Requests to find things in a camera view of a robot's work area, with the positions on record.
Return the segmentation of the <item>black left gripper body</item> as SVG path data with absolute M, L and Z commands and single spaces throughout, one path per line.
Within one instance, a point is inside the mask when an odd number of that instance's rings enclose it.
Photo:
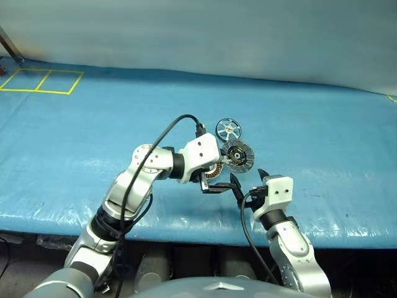
M 214 187 L 211 187 L 211 185 L 209 185 L 206 174 L 204 172 L 200 173 L 200 187 L 204 194 L 216 194 L 217 193 L 217 189 Z

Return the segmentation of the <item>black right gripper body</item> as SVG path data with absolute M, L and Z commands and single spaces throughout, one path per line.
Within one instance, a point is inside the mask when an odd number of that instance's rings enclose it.
M 249 191 L 251 201 L 248 203 L 249 208 L 255 212 L 265 203 L 265 198 L 268 195 L 268 186 L 254 187 Z

